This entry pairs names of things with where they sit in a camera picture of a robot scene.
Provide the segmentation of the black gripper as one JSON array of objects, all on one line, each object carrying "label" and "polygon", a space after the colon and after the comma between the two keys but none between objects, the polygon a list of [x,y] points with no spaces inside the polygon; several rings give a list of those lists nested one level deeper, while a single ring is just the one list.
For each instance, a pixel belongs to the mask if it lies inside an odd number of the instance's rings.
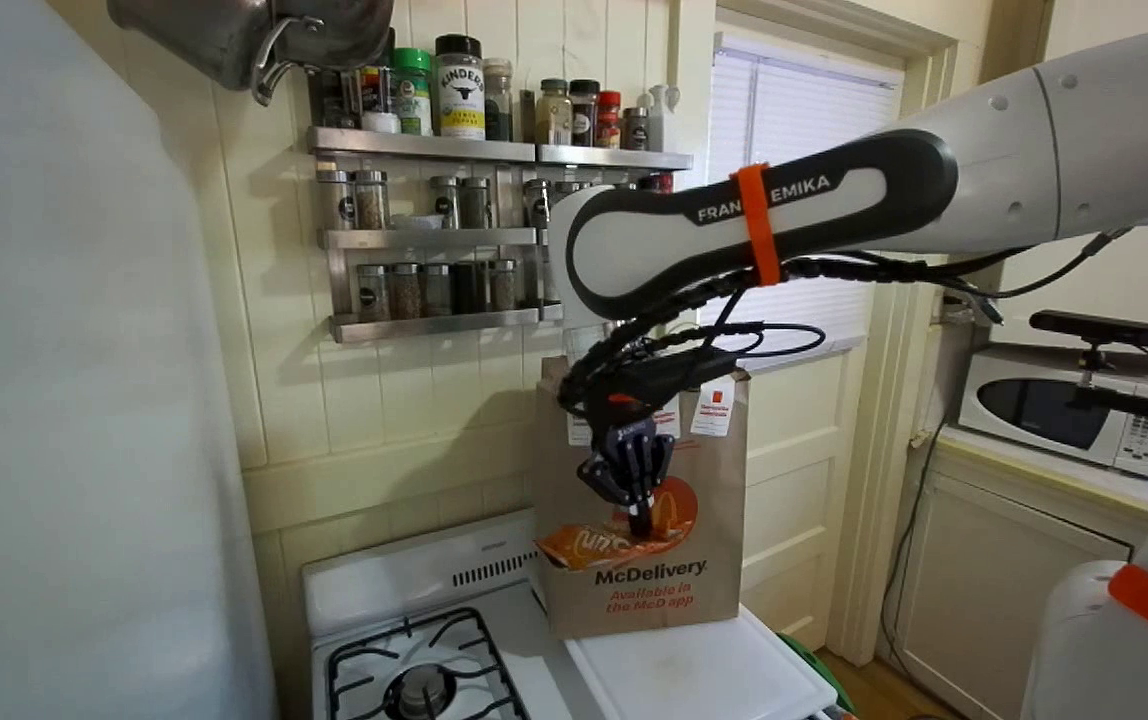
[{"label": "black gripper", "polygon": [[650,420],[624,426],[595,426],[590,455],[576,475],[606,504],[627,509],[627,535],[650,541],[657,526],[657,488],[668,472],[674,438]]}]

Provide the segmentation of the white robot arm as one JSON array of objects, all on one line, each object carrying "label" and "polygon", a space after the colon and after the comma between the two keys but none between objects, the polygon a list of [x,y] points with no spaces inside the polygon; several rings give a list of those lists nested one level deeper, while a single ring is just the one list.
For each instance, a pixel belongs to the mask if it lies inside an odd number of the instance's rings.
[{"label": "white robot arm", "polygon": [[[1148,227],[1148,32],[1020,68],[777,169],[689,190],[586,188],[550,207],[559,406],[586,488],[648,514],[668,464],[650,411],[730,357],[670,321],[789,275],[960,286],[1013,253]],[[1148,720],[1148,541],[1071,573],[1040,623],[1020,720]]]}]

